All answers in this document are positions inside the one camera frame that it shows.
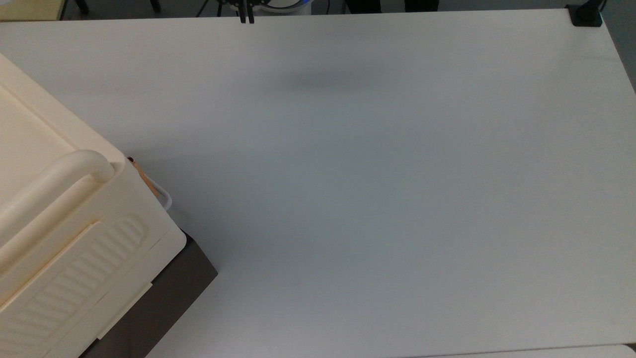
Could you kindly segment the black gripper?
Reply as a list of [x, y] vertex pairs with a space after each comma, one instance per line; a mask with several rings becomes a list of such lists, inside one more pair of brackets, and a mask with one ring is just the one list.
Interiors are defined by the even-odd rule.
[[240, 21], [246, 23], [255, 23], [253, 7], [257, 6], [257, 0], [233, 0], [234, 7], [240, 7]]

